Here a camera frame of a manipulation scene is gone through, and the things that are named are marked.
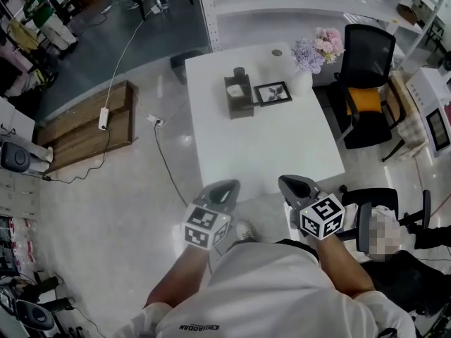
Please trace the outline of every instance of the white table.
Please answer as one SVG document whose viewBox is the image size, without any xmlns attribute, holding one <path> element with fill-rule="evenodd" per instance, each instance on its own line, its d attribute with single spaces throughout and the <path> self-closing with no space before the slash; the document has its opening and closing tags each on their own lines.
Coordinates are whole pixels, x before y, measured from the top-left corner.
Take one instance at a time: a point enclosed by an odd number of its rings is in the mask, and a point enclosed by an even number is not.
<svg viewBox="0 0 451 338">
<path fill-rule="evenodd" d="M 271 52 L 279 49 L 282 56 Z M 197 155 L 204 186 L 241 181 L 239 201 L 279 192 L 278 178 L 296 174 L 319 181 L 345 171 L 312 89 L 292 101 L 255 108 L 231 120 L 224 77 L 242 66 L 251 86 L 288 81 L 296 72 L 286 43 L 220 51 L 186 61 Z"/>
</svg>

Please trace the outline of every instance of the flower vase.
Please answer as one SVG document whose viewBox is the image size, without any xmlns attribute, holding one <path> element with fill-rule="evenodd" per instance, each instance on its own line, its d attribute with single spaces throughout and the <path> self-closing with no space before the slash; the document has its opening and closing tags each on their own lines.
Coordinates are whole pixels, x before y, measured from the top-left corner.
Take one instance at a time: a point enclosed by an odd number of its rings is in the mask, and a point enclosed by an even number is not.
<svg viewBox="0 0 451 338">
<path fill-rule="evenodd" d="M 295 74 L 295 76 L 291 78 L 289 86 L 291 94 L 302 96 L 313 86 L 313 78 L 311 77 L 311 72 L 306 70 L 299 70 Z"/>
</svg>

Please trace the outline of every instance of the framed photo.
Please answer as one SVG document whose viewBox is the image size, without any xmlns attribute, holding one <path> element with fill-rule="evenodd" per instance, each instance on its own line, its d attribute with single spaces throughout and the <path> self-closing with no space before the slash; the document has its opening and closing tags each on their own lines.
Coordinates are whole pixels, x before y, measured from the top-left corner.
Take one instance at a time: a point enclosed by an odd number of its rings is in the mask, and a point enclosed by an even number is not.
<svg viewBox="0 0 451 338">
<path fill-rule="evenodd" d="M 260 106 L 285 103 L 292 101 L 285 82 L 272 82 L 271 84 L 254 87 Z"/>
</svg>

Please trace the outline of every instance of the orange cushion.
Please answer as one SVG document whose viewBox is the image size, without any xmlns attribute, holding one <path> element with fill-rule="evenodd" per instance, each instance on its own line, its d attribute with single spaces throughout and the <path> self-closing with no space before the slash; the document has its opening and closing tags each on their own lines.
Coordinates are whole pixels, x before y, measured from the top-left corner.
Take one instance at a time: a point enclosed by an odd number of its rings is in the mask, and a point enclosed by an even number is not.
<svg viewBox="0 0 451 338">
<path fill-rule="evenodd" d="M 348 90 L 359 112 L 377 111 L 382 113 L 381 98 L 377 89 L 356 89 L 350 87 Z M 351 115 L 350 107 L 347 107 L 347 114 Z"/>
</svg>

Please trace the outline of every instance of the white t-shirt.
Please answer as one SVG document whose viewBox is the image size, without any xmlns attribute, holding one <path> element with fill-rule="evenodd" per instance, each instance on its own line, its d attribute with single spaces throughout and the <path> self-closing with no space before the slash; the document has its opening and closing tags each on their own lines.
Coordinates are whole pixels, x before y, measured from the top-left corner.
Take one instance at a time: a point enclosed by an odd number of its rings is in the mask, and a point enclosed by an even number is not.
<svg viewBox="0 0 451 338">
<path fill-rule="evenodd" d="M 410 316 L 382 293 L 351 299 L 312 254 L 245 243 L 224 255 L 206 289 L 174 309 L 151 304 L 114 337 L 374 338 L 387 328 L 415 338 Z"/>
</svg>

